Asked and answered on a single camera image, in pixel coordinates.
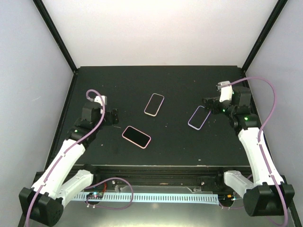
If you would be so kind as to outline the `lavender phone case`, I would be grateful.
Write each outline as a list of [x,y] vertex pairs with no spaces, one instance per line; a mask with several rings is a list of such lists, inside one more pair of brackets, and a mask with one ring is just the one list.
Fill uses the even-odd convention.
[[204,106],[198,106],[187,122],[187,125],[197,131],[201,130],[211,112]]

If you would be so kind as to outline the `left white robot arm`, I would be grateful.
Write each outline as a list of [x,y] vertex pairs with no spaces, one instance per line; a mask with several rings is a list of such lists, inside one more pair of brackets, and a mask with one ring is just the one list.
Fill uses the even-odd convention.
[[90,165],[79,170],[70,180],[66,177],[101,127],[117,124],[117,110],[108,111],[106,106],[106,96],[89,98],[54,160],[30,188],[24,187],[20,191],[19,201],[26,226],[31,219],[48,227],[54,226],[77,194],[87,187],[96,189],[101,185],[101,176]]

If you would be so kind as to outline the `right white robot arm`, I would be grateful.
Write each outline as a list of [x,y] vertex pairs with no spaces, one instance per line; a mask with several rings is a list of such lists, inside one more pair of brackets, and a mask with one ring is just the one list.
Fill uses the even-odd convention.
[[213,114],[224,114],[235,130],[246,152],[252,180],[239,171],[227,171],[217,176],[216,187],[232,188],[243,199],[247,214],[254,216],[282,216],[294,197],[294,188],[286,184],[271,159],[259,117],[251,110],[251,91],[247,87],[232,87],[228,81],[217,85],[219,97],[204,98],[205,108]]

